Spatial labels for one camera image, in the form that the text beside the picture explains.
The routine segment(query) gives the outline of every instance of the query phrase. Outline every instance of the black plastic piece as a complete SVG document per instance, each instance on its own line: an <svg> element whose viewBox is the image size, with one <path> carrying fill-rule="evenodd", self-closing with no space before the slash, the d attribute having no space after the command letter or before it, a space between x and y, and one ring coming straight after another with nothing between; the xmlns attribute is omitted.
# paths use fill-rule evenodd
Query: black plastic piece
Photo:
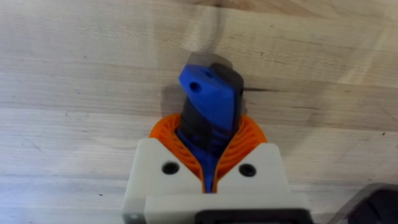
<svg viewBox="0 0 398 224"><path fill-rule="evenodd" d="M197 213L195 224L313 224L304 209L209 210Z"/></svg>
<svg viewBox="0 0 398 224"><path fill-rule="evenodd" d="M242 164L239 166L239 172L245 177L254 177L257 170L252 164Z"/></svg>
<svg viewBox="0 0 398 224"><path fill-rule="evenodd" d="M360 203L348 217L349 224L397 224L398 192L378 190Z"/></svg>

